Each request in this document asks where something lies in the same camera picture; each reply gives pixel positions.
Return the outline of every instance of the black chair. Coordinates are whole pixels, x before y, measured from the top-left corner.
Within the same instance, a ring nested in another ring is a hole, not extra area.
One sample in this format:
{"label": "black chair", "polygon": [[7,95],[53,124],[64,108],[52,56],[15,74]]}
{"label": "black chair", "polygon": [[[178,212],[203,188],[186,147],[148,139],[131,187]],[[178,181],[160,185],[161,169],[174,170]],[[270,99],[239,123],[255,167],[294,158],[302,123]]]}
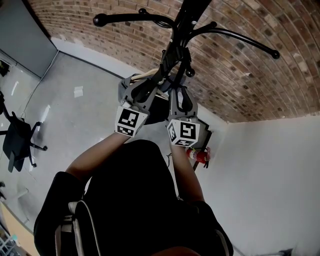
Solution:
{"label": "black chair", "polygon": [[12,173],[14,167],[18,172],[21,172],[27,157],[29,157],[31,165],[37,167],[32,161],[30,147],[42,151],[48,149],[47,146],[40,147],[31,142],[31,138],[36,128],[41,125],[41,122],[35,123],[31,129],[30,124],[26,123],[23,118],[18,118],[14,112],[10,116],[5,106],[4,95],[0,91],[0,115],[2,113],[10,122],[8,130],[0,131],[0,135],[5,135],[2,149],[9,159],[9,172]]}

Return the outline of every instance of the black sleeve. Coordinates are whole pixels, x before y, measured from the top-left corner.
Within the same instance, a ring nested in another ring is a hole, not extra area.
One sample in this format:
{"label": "black sleeve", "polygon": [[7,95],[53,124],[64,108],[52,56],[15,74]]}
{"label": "black sleeve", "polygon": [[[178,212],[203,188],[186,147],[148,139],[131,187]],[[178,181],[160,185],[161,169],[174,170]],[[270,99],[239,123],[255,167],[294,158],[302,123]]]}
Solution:
{"label": "black sleeve", "polygon": [[229,237],[227,236],[226,232],[222,228],[222,226],[219,224],[219,222],[216,219],[216,216],[214,212],[212,211],[211,207],[206,204],[204,201],[196,201],[191,203],[191,205],[196,206],[198,209],[198,214],[200,215],[201,219],[204,223],[208,224],[208,227],[211,230],[218,230],[222,233],[226,245],[229,250],[229,256],[232,256],[234,254],[234,248],[232,243],[229,240]]}
{"label": "black sleeve", "polygon": [[46,195],[34,224],[34,244],[41,256],[55,256],[55,231],[65,215],[69,202],[79,201],[84,184],[67,172],[58,172]]}

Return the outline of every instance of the white baseboard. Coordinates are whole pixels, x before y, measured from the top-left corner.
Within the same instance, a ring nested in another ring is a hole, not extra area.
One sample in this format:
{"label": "white baseboard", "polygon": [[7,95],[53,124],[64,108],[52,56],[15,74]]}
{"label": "white baseboard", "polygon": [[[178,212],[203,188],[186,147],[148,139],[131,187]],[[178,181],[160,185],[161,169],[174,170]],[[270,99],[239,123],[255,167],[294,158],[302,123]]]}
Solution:
{"label": "white baseboard", "polygon": [[[135,73],[143,73],[141,70],[114,57],[89,49],[83,45],[55,37],[52,37],[51,41],[59,51],[92,63],[123,78],[132,76]],[[198,104],[198,118],[207,123],[211,131],[224,132],[227,128],[227,123],[225,121],[200,104]]]}

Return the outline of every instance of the gray door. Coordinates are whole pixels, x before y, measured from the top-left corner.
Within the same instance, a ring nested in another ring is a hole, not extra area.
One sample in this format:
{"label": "gray door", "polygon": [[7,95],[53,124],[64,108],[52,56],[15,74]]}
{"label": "gray door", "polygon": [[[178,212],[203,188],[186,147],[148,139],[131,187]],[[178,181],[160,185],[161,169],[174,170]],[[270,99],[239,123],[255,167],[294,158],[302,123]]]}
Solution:
{"label": "gray door", "polygon": [[22,0],[4,0],[0,7],[0,50],[39,78],[57,54]]}

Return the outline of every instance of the person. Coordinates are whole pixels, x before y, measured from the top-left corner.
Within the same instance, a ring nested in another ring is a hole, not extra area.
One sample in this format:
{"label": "person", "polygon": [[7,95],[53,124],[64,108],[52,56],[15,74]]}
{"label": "person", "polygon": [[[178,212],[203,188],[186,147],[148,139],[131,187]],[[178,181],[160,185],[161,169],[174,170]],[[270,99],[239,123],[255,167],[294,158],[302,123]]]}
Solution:
{"label": "person", "polygon": [[55,231],[69,202],[82,199],[97,237],[96,243],[92,224],[82,216],[88,212],[77,205],[84,255],[232,256],[185,149],[170,144],[178,199],[159,147],[147,140],[125,143],[129,138],[115,132],[56,174],[34,225],[39,254],[58,255]]}

